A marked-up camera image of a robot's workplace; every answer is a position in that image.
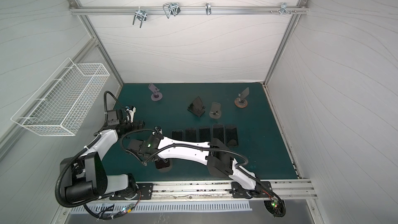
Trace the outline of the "black phone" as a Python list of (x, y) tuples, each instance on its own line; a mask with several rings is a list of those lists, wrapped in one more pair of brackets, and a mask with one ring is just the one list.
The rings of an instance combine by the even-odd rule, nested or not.
[(225, 143), (223, 124), (214, 124), (212, 126), (212, 137), (218, 139), (223, 144)]
[(238, 147), (238, 131), (236, 125), (226, 125), (225, 136), (226, 145), (228, 147)]
[(173, 130), (171, 132), (171, 139), (177, 140), (177, 141), (183, 141), (184, 140), (184, 132), (183, 130)]
[(157, 170), (163, 170), (170, 167), (170, 161), (168, 159), (160, 159), (155, 161), (155, 167)]

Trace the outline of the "black phone stand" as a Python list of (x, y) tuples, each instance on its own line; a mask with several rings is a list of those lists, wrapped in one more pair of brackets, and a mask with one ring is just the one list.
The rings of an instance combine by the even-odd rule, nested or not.
[(190, 143), (198, 142), (198, 135), (196, 128), (186, 128), (185, 129), (185, 141)]

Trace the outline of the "phone with pink case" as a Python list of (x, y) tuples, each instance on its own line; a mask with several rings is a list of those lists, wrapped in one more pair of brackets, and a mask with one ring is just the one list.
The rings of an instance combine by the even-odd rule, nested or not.
[(200, 142), (210, 142), (211, 141), (211, 130), (210, 127), (200, 127), (199, 128), (199, 140)]

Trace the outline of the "black folding stand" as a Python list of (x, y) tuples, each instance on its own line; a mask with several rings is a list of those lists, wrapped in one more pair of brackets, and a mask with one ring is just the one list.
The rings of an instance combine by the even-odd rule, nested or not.
[(187, 110), (197, 117), (201, 117), (205, 113), (205, 106), (202, 99), (199, 96), (195, 98)]

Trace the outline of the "wood ring phone stand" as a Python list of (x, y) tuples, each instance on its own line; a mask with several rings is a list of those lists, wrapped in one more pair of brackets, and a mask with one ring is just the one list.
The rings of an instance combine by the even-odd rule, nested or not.
[(249, 87), (247, 87), (245, 90), (238, 94), (238, 97), (235, 99), (234, 104), (238, 108), (246, 108), (248, 106), (248, 101), (246, 100), (246, 97), (249, 95), (249, 93), (250, 89)]

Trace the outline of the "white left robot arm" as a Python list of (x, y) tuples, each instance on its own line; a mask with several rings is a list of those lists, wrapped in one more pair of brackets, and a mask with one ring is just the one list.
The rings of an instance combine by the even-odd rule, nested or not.
[(137, 195), (138, 186), (132, 174), (107, 175), (102, 164), (120, 137), (144, 127), (143, 121), (134, 120), (135, 112), (133, 106), (107, 111), (105, 123), (94, 140), (77, 155), (62, 160), (55, 186), (55, 197), (61, 206), (72, 208), (106, 197), (130, 199)]

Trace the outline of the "grey stand front-left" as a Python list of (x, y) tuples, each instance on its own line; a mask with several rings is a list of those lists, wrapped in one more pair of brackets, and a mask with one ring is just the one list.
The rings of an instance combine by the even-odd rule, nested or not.
[(171, 169), (172, 169), (172, 165), (173, 165), (173, 161), (172, 161), (172, 159), (168, 159), (169, 161), (170, 161), (170, 167), (169, 168), (166, 168), (166, 169), (163, 169), (163, 170), (158, 170), (158, 171), (160, 171), (161, 173), (166, 173), (166, 172), (169, 172)]

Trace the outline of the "grey round-base phone stand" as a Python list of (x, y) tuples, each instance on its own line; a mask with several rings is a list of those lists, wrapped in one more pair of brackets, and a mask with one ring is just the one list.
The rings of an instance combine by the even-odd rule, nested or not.
[(212, 119), (219, 119), (222, 115), (221, 104), (217, 102), (212, 102), (209, 116)]

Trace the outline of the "metal U-bolt clamp left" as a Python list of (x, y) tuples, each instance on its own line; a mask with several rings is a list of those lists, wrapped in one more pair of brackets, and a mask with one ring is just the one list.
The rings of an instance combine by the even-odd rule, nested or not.
[(140, 23), (140, 28), (142, 27), (143, 23), (147, 20), (147, 13), (144, 10), (138, 9), (135, 12), (134, 18), (133, 18), (133, 25), (135, 23)]

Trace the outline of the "metal u-bolt clamp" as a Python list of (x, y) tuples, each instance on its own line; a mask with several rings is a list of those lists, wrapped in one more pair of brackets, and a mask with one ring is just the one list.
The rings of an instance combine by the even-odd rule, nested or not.
[(179, 4), (175, 2), (165, 3), (162, 8), (168, 19), (170, 18), (170, 16), (175, 17), (181, 12)]
[(143, 23), (147, 20), (147, 13), (144, 10), (138, 9), (135, 12), (134, 18), (133, 18), (133, 25), (135, 23), (140, 23), (140, 28), (142, 27)]

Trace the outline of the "metal U-bolt clamp middle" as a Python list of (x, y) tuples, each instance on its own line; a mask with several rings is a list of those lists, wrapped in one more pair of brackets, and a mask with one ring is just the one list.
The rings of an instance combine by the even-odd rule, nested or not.
[(162, 8), (168, 19), (170, 18), (170, 16), (175, 17), (181, 12), (179, 4), (175, 2), (165, 3)]

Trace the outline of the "metal clamp small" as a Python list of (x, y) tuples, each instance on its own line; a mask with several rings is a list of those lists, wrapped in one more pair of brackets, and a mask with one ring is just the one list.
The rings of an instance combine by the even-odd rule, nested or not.
[(205, 11), (206, 11), (207, 16), (211, 15), (211, 4), (210, 3), (205, 4)]

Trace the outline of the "aluminium crossbar rail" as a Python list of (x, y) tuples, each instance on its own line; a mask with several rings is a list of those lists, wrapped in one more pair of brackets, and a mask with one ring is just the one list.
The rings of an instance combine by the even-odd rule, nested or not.
[[(280, 6), (214, 6), (211, 5), (211, 15), (271, 15), (271, 9), (278, 9)], [(294, 7), (297, 15), (307, 14), (308, 7)], [(133, 16), (138, 10), (144, 10), (148, 16), (164, 16), (162, 6), (149, 7), (77, 7), (69, 11), (76, 16)], [(181, 16), (206, 16), (205, 5), (203, 6), (180, 6)]]

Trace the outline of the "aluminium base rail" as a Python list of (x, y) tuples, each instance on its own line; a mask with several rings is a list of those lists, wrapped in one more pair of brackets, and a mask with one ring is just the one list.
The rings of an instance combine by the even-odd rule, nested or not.
[[(283, 200), (317, 199), (317, 193), (309, 179), (265, 179), (272, 191)], [(154, 181), (151, 199), (145, 202), (175, 201), (230, 201), (234, 200), (231, 180)]]

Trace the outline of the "metal bracket with bolts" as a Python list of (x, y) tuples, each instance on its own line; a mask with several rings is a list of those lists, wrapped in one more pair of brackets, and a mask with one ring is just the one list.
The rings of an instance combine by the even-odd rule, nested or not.
[(293, 7), (288, 6), (286, 3), (282, 3), (278, 9), (271, 9), (269, 11), (271, 14), (277, 15), (295, 15), (297, 10)]

